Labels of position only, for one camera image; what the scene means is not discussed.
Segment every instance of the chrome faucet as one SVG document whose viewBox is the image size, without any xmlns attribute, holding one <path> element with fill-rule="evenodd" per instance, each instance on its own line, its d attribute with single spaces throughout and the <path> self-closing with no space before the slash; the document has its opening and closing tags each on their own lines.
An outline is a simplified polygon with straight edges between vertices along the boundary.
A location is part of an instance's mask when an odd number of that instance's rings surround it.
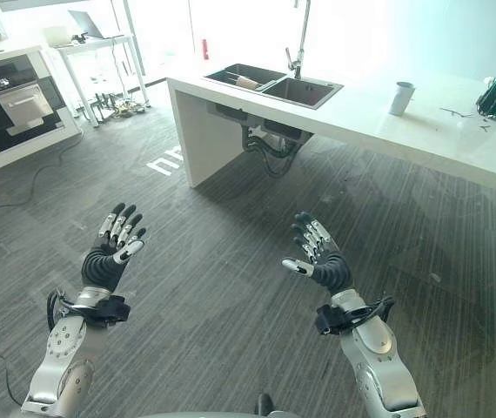
<svg viewBox="0 0 496 418">
<path fill-rule="evenodd" d="M 295 61 L 291 59 L 291 53 L 288 48 L 285 48 L 286 58 L 289 60 L 289 70 L 294 70 L 294 77 L 300 79 L 300 70 L 302 69 L 302 61 L 304 60 L 304 41 L 306 39 L 306 27 L 308 26 L 308 16 L 310 15 L 310 2 L 306 0 L 306 13 L 304 15 L 304 25 L 302 26 L 302 37 L 300 38 L 300 48 Z M 298 8 L 298 0 L 294 0 L 294 7 Z"/>
</svg>

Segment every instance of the black robotic glove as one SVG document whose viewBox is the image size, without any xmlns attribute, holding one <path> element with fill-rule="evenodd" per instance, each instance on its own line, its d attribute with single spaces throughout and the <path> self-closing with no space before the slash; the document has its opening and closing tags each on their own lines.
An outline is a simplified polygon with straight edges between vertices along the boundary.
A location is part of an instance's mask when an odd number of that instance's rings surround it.
<svg viewBox="0 0 496 418">
<path fill-rule="evenodd" d="M 132 234 L 142 215 L 137 214 L 125 223 L 135 210 L 135 205 L 125 208 L 124 203 L 119 203 L 105 218 L 82 265 L 84 286 L 115 291 L 128 260 L 144 247 L 140 238 L 145 234 L 145 228 Z"/>
<path fill-rule="evenodd" d="M 283 266 L 315 280 L 332 296 L 352 287 L 349 267 L 327 230 L 310 213 L 298 213 L 294 219 L 294 243 L 304 250 L 311 264 L 285 258 Z"/>
</svg>

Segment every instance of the oven handle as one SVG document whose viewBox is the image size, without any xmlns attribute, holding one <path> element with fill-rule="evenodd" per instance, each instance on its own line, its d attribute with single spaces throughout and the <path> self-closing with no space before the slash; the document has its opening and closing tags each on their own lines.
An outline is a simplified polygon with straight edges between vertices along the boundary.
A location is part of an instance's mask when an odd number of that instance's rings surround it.
<svg viewBox="0 0 496 418">
<path fill-rule="evenodd" d="M 37 95 L 34 94 L 33 96 L 31 96 L 29 98 L 23 98 L 22 100 L 18 100 L 17 102 L 8 103 L 8 106 L 9 107 L 18 106 L 18 105 L 21 105 L 23 103 L 29 102 L 30 100 L 34 100 L 36 97 L 37 97 Z"/>
</svg>

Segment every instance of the built-in oven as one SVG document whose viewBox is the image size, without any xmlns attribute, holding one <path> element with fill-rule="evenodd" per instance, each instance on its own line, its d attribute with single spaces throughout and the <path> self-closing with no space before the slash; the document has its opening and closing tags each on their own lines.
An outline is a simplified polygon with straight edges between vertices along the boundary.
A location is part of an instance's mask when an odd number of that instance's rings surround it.
<svg viewBox="0 0 496 418">
<path fill-rule="evenodd" d="M 63 107 L 53 79 L 38 78 L 27 56 L 0 61 L 0 151 L 61 127 Z"/>
</svg>

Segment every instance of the robot finger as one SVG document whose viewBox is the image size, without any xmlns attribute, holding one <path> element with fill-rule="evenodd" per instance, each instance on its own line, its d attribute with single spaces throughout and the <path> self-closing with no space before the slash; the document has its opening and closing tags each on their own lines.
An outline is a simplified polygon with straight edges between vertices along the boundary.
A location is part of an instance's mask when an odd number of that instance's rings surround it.
<svg viewBox="0 0 496 418">
<path fill-rule="evenodd" d="M 134 235 L 132 235 L 132 238 L 130 238 L 130 241 L 128 242 L 132 242 L 132 241 L 135 241 L 136 239 L 140 239 L 144 236 L 145 234 L 145 228 L 140 228 L 137 233 L 135 233 Z"/>
<path fill-rule="evenodd" d="M 310 213 L 301 212 L 295 215 L 294 218 L 299 225 L 305 228 L 308 231 L 308 233 L 312 235 L 313 240 L 316 243 L 321 242 L 321 240 L 324 238 L 323 231 L 325 231 L 325 228 L 322 227 L 321 224 L 317 220 L 315 220 Z"/>
<path fill-rule="evenodd" d="M 314 249 L 311 246 L 309 246 L 305 240 L 301 239 L 298 236 L 294 237 L 294 243 L 300 248 L 302 248 L 302 250 L 306 253 L 306 257 L 308 257 L 308 259 L 313 263 L 316 256 Z"/>
<path fill-rule="evenodd" d="M 128 206 L 122 214 L 115 220 L 114 225 L 112 226 L 111 230 L 111 239 L 116 240 L 118 235 L 120 234 L 120 231 L 123 228 L 124 222 L 128 219 L 130 215 L 136 210 L 136 205 L 131 205 Z"/>
<path fill-rule="evenodd" d="M 124 207 L 125 207 L 124 203 L 119 203 L 118 205 L 115 206 L 115 208 L 111 211 L 111 213 L 109 213 L 109 215 L 107 216 L 107 218 L 105 218 L 103 224 L 99 228 L 99 232 L 97 233 L 97 236 L 99 238 L 103 237 L 106 233 L 111 232 L 112 223 L 117 218 L 118 214 L 123 211 Z"/>
<path fill-rule="evenodd" d="M 314 266 L 302 260 L 285 258 L 281 261 L 281 264 L 293 272 L 301 273 L 308 277 L 311 277 L 314 273 Z"/>
<path fill-rule="evenodd" d="M 312 226 L 324 241 L 329 242 L 332 240 L 332 236 L 327 232 L 324 226 L 319 223 L 317 219 L 314 219 L 312 221 Z"/>
<path fill-rule="evenodd" d="M 144 248 L 144 242 L 141 239 L 129 241 L 125 246 L 112 255 L 112 259 L 117 264 L 125 264 L 132 255 Z"/>
<path fill-rule="evenodd" d="M 137 225 L 137 223 L 142 219 L 142 215 L 139 213 L 134 216 L 122 229 L 120 234 L 118 235 L 117 239 L 117 247 L 121 248 L 126 244 L 126 241 L 128 240 L 128 237 L 130 236 L 130 233 L 134 226 Z"/>
<path fill-rule="evenodd" d="M 308 228 L 306 228 L 306 225 L 297 223 L 292 224 L 291 228 L 295 231 L 299 238 L 304 239 L 310 246 L 318 249 L 318 239 Z"/>
</svg>

